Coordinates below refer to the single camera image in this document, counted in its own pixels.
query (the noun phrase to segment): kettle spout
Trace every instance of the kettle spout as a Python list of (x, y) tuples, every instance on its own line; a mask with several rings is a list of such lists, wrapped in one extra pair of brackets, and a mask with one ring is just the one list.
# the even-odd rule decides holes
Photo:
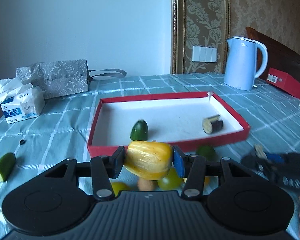
[(230, 49), (231, 49), (232, 41), (233, 41), (233, 39), (227, 39), (227, 42), (228, 42), (228, 45), (229, 45), (229, 48), (230, 48)]

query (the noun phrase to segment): gray gift bag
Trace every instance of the gray gift bag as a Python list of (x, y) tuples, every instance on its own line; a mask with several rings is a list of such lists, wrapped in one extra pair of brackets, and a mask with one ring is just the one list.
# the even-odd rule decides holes
[[(117, 71), (118, 73), (103, 73), (94, 76), (111, 76), (123, 78), (126, 72), (119, 69), (101, 69), (102, 71)], [(56, 62), (35, 63), (16, 69), (16, 77), (21, 81), (39, 86), (44, 92), (44, 98), (55, 98), (88, 91), (88, 82), (92, 81), (87, 60), (67, 60)]]

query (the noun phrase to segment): metal bolt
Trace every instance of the metal bolt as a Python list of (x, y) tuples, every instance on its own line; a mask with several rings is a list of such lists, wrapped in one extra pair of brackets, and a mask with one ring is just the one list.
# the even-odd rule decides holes
[(103, 189), (99, 189), (99, 190), (97, 191), (97, 196), (98, 196), (98, 197), (101, 197), (101, 198), (109, 197), (109, 196), (111, 196), (111, 195), (112, 195), (112, 191), (109, 190), (109, 189), (103, 188)]
[(200, 191), (195, 188), (190, 188), (190, 189), (185, 190), (185, 195), (187, 197), (196, 197), (199, 194), (200, 194)]

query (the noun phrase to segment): red box rim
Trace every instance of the red box rim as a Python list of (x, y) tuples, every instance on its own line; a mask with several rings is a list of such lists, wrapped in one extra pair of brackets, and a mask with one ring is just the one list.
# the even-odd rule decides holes
[[(182, 99), (182, 98), (204, 98), (208, 96), (208, 92), (181, 92), (181, 93), (166, 93), (166, 94), (150, 94), (150, 95), (137, 95), (137, 96), (126, 96), (126, 97), (114, 97), (114, 98), (103, 98), (100, 99), (96, 113), (93, 118), (91, 130), (88, 139), (88, 151), (91, 158), (100, 155), (111, 156), (119, 146), (93, 146), (92, 139), (94, 131), (97, 125), (98, 117), (102, 104), (107, 103), (118, 103), (128, 101), (145, 101), (145, 100), (161, 100), (161, 99)], [(219, 136), (211, 136), (203, 139), (186, 140), (177, 142), (168, 142), (171, 145), (178, 145), (184, 152), (194, 151), (200, 145), (206, 144), (211, 146), (221, 146), (229, 143), (243, 141), (247, 139), (250, 131), (250, 125), (239, 115), (231, 106), (229, 106), (221, 97), (217, 94), (212, 95), (242, 126), (243, 130), (238, 132), (227, 133)]]

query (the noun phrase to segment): light blue wall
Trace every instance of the light blue wall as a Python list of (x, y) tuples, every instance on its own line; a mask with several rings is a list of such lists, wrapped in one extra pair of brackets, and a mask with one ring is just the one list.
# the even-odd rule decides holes
[(171, 0), (0, 0), (0, 78), (35, 62), (170, 73)]

